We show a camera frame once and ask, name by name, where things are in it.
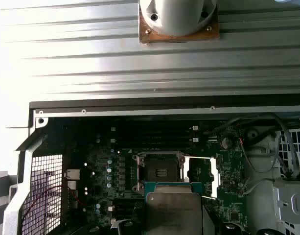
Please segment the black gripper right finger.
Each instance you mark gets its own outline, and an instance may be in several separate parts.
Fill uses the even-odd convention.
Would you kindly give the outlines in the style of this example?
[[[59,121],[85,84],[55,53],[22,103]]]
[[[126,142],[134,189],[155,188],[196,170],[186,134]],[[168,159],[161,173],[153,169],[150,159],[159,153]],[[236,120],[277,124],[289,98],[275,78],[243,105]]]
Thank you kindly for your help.
[[[238,235],[239,225],[224,222],[209,205],[203,205],[203,234],[204,235]]]

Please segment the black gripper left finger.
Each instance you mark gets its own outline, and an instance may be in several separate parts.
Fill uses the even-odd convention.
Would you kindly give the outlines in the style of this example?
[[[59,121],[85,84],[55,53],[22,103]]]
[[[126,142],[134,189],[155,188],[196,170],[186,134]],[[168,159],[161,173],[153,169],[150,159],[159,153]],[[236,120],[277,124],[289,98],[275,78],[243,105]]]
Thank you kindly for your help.
[[[112,235],[143,235],[144,219],[122,219],[115,221],[110,228]]]

